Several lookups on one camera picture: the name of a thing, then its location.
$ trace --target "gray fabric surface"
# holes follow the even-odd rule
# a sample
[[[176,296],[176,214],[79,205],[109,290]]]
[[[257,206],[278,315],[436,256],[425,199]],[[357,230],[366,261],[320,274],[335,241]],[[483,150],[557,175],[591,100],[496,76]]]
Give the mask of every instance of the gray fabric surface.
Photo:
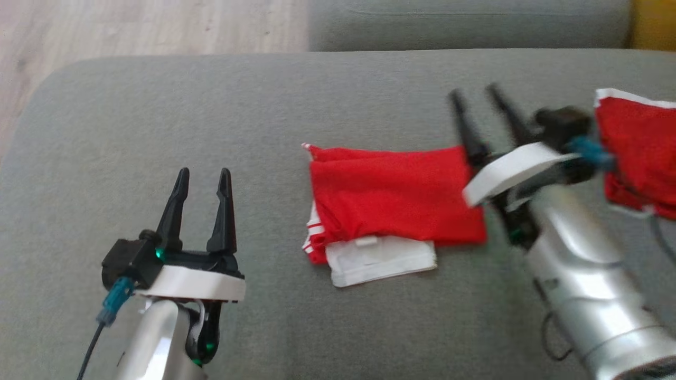
[[[622,47],[630,10],[630,0],[310,0],[310,49]]]
[[[465,90],[474,121],[508,148],[483,87],[522,111],[618,87],[668,99],[676,54],[474,50],[136,57],[52,74],[22,114],[0,168],[0,368],[6,379],[75,378],[105,296],[116,239],[154,228],[181,166],[191,169],[181,237],[211,234],[220,168],[232,170],[247,298],[226,307],[214,379],[579,379],[539,346],[544,309],[521,255],[487,211],[489,242],[439,250],[431,272],[336,289],[300,245],[310,211],[300,145],[435,149],[458,142],[445,100]],[[628,247],[627,265],[676,328],[676,270],[648,226],[577,186]],[[676,230],[667,225],[676,241]],[[87,379],[112,377],[139,300],[103,332]]]

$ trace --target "red fabric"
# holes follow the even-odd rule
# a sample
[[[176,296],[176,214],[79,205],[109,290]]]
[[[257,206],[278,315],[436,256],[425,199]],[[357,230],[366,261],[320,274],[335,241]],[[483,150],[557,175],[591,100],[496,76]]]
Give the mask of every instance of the red fabric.
[[[616,157],[619,172],[606,175],[606,197],[640,209],[623,181],[647,198],[658,215],[676,219],[676,109],[607,97],[596,108],[602,143]]]
[[[325,262],[323,247],[328,243],[368,235],[437,245],[486,240],[481,208],[469,208],[462,198],[470,179],[462,147],[422,152],[307,148],[313,157],[312,191],[325,229],[310,237],[313,262]]]

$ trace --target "yellow object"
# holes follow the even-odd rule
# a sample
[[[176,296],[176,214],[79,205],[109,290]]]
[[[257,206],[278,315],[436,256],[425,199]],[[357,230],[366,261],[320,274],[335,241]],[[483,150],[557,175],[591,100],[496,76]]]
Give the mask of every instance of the yellow object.
[[[631,47],[676,51],[676,0],[634,0]]]

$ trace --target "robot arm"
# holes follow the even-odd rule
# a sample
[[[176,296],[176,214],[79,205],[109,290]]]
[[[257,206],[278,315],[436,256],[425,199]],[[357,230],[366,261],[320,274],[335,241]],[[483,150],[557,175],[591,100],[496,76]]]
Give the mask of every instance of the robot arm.
[[[497,209],[511,243],[525,251],[537,292],[592,379],[676,378],[676,341],[646,305],[616,241],[565,186],[594,173],[592,160],[570,155],[577,153],[571,147],[587,133],[589,118],[573,108],[542,111],[537,119],[544,131],[536,136],[497,87],[489,92],[519,147],[491,155],[464,115],[459,92],[451,94],[476,173],[465,189],[468,203],[485,199]],[[546,154],[524,156],[534,144],[540,149],[534,151]],[[598,161],[608,165],[607,157]],[[517,205],[510,201],[524,195]]]
[[[203,380],[203,365],[219,344],[223,303],[244,299],[245,281],[235,252],[235,215],[231,176],[220,174],[220,200],[206,252],[186,251],[180,233],[190,172],[181,169],[157,232],[139,240],[118,240],[103,260],[101,279],[110,290],[131,279],[135,295],[147,298],[137,332],[118,364],[117,380]],[[186,307],[194,302],[199,312]]]

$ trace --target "blue cable connector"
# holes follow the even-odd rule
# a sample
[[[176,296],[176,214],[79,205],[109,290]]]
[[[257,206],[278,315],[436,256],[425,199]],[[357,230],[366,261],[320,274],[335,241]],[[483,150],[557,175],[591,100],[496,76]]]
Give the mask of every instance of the blue cable connector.
[[[574,137],[566,147],[575,153],[579,153],[585,161],[591,162],[604,172],[615,170],[615,157],[606,151],[603,145],[595,143],[587,137]]]
[[[134,281],[129,277],[120,277],[115,281],[108,295],[103,300],[103,309],[96,317],[96,321],[110,327],[115,322],[118,311],[134,293]]]

